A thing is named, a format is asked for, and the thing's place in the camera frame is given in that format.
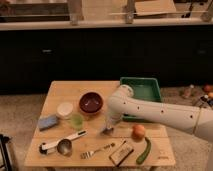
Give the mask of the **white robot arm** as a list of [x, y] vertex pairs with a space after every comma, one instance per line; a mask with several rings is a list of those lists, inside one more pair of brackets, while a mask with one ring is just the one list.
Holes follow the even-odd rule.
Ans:
[[[195, 106], [144, 101], [133, 97], [129, 85], [120, 85], [108, 98], [105, 129], [110, 130], [123, 114], [172, 127], [213, 144], [213, 110]], [[213, 171], [213, 146], [205, 171]]]

